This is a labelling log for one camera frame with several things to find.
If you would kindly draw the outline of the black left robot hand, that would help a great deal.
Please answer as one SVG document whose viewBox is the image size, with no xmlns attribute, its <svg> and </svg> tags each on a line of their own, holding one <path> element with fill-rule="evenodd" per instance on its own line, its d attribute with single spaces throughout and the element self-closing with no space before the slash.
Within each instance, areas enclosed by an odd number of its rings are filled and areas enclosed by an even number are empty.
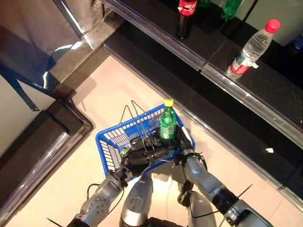
<svg viewBox="0 0 303 227">
<path fill-rule="evenodd" d="M 171 161 L 178 152 L 178 149 L 167 151 L 162 146 L 155 149 L 129 151 L 122 158 L 120 166 L 127 168 L 132 176 L 139 176 Z"/>
</svg>

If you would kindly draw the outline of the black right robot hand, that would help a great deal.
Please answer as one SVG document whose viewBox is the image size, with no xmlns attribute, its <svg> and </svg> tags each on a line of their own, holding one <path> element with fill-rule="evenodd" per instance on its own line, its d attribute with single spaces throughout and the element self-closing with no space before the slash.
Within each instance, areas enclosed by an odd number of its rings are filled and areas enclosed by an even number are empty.
<svg viewBox="0 0 303 227">
<path fill-rule="evenodd" d="M 186 137 L 184 131 L 179 126 L 176 127 L 175 140 L 176 145 L 183 156 L 194 153 L 194 148 L 190 140 Z"/>
</svg>

